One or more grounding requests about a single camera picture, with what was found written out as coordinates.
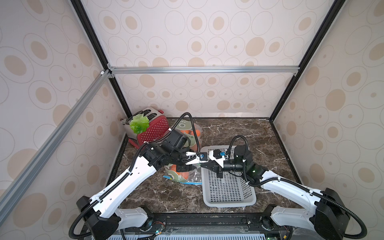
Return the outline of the white perforated plastic basket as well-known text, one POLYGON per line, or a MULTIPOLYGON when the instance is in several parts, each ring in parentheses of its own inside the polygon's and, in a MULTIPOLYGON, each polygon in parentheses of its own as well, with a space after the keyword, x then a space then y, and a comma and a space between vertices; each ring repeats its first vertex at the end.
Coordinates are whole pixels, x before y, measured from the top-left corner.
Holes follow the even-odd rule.
POLYGON ((206 168, 201 168, 203 199, 212 208, 240 208, 252 206, 257 197, 253 187, 240 177, 241 172, 234 175, 224 172, 222 178, 206 168))

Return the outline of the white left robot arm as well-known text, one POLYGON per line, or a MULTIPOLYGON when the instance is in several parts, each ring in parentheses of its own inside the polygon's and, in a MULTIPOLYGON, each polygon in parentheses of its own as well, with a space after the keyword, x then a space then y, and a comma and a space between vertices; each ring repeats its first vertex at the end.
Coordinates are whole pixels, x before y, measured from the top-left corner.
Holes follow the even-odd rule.
POLYGON ((140 228, 148 219, 141 208, 123 211, 118 207, 143 181, 156 171, 169 164, 187 170, 195 164, 205 164, 211 160, 210 152, 192 152, 185 147, 187 137, 173 130, 161 143, 144 143, 136 152, 130 167, 99 193, 87 199, 78 200, 79 216, 69 230, 71 239, 93 236, 96 240, 106 240, 120 229, 134 226, 140 228))

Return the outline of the green plastic lettuce leaf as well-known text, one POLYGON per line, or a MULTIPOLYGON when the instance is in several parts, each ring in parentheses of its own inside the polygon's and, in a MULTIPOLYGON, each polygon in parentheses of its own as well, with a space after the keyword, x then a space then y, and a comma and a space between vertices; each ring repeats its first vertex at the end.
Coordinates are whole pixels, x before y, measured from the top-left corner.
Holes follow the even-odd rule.
POLYGON ((150 127, 150 121, 144 114, 138 114, 132 117, 130 129, 134 134, 144 133, 150 127))

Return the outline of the aluminium rear cross bar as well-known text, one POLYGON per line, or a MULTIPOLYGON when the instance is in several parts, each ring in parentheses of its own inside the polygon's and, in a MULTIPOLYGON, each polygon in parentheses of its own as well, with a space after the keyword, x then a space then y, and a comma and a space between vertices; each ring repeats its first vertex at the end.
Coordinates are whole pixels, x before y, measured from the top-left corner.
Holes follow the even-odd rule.
POLYGON ((297 73, 299 66, 111 67, 112 74, 297 73))

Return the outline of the black corner frame post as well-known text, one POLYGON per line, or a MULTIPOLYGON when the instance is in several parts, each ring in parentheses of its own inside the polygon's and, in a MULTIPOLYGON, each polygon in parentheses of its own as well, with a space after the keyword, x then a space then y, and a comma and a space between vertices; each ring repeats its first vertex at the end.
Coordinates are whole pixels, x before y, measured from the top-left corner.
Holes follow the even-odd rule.
POLYGON ((345 0, 336 0, 332 3, 330 10, 325 15, 325 18, 321 22, 320 27, 319 27, 318 31, 316 32, 314 39, 312 40, 306 53, 304 54, 303 59, 301 60, 301 62, 299 64, 298 72, 296 74, 294 74, 293 77, 291 78, 291 80, 289 81, 288 86, 286 87, 280 100, 278 101, 277 106, 275 107, 274 111, 272 112, 272 115, 269 118, 271 124, 276 120, 276 118, 277 118, 278 114, 280 113, 280 111, 282 110, 285 102, 287 101, 291 92, 294 90, 294 88, 295 88, 297 82, 299 81, 301 75, 304 73, 304 70, 306 69, 306 67, 310 63, 315 52, 318 50, 320 44, 324 40, 326 34, 330 30, 333 22, 337 18, 339 12, 341 11, 341 9, 343 8, 345 3, 346 3, 345 0))

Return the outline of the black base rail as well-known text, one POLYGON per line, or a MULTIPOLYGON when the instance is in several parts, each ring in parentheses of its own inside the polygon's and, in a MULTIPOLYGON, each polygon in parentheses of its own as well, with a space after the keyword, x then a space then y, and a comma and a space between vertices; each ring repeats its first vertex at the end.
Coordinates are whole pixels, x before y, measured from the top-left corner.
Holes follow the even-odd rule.
POLYGON ((163 235, 181 234, 264 234, 266 238, 288 239, 291 227, 279 227, 263 223, 262 213, 166 213, 153 214, 152 224, 142 230, 136 227, 124 229, 125 234, 152 235, 163 227, 163 235))

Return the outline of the red polka-dot toaster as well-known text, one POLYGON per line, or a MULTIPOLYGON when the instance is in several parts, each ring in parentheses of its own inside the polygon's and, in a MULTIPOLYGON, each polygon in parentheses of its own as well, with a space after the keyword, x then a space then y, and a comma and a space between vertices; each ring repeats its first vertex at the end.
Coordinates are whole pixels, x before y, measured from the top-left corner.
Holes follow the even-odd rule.
POLYGON ((133 117, 120 119, 129 138, 129 143, 136 149, 138 149, 144 142, 159 140, 170 128, 169 122, 164 115, 163 110, 147 107, 141 111, 136 112, 134 116, 136 115, 143 115, 149 119, 149 127, 140 134, 134 133, 134 131, 131 129, 130 123, 133 117))

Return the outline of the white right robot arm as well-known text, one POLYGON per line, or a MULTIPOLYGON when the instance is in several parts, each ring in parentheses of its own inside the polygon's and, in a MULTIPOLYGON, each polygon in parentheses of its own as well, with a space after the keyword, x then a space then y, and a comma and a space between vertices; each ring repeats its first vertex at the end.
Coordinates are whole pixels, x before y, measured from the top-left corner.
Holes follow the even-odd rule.
POLYGON ((268 205, 261 216, 264 229, 290 226, 315 231, 326 240, 344 238, 350 215, 343 209, 344 204, 335 191, 307 188, 279 176, 254 163, 253 154, 245 145, 236 146, 232 152, 201 153, 198 160, 202 168, 216 173, 218 178, 225 172, 241 173, 248 186, 271 191, 300 205, 299 209, 268 205))

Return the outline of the aluminium left side bar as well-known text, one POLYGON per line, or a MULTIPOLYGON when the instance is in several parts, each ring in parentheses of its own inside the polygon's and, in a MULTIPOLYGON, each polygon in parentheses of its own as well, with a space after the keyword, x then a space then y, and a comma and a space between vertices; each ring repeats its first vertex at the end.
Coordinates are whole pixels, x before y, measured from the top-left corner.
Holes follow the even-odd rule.
POLYGON ((4 224, 17 203, 111 74, 111 70, 104 70, 103 74, 100 74, 93 81, 87 91, 76 102, 73 108, 70 109, 59 126, 52 132, 50 137, 36 152, 31 161, 10 185, 9 189, 1 198, 1 225, 4 224))

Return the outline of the black left corner post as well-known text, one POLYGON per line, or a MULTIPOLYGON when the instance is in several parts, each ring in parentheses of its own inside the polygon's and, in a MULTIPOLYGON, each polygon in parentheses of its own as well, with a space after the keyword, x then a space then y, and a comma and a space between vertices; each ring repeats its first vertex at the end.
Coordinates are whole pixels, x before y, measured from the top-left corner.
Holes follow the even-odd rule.
MULTIPOLYGON (((106 57, 106 54, 104 52, 104 49, 101 45, 101 42, 99 41, 99 38, 96 35, 96 32, 93 28, 93 25, 90 21, 90 18, 88 17, 88 14, 86 13, 86 9, 81 1, 78 0, 70 0, 69 1, 72 7, 74 8, 74 11, 88 37, 88 40, 90 41, 92 48, 94 52, 96 53, 96 56, 103 67, 103 70, 109 70, 111 71, 112 68, 109 65, 109 61, 106 57)), ((128 106, 128 103, 123 95, 123 91, 116 79, 116 77, 111 74, 111 77, 109 77, 109 82, 112 86, 112 89, 114 90, 114 93, 117 96, 117 99, 119 100, 119 103, 121 107, 123 108, 125 114, 127 117, 132 116, 132 112, 128 106)))

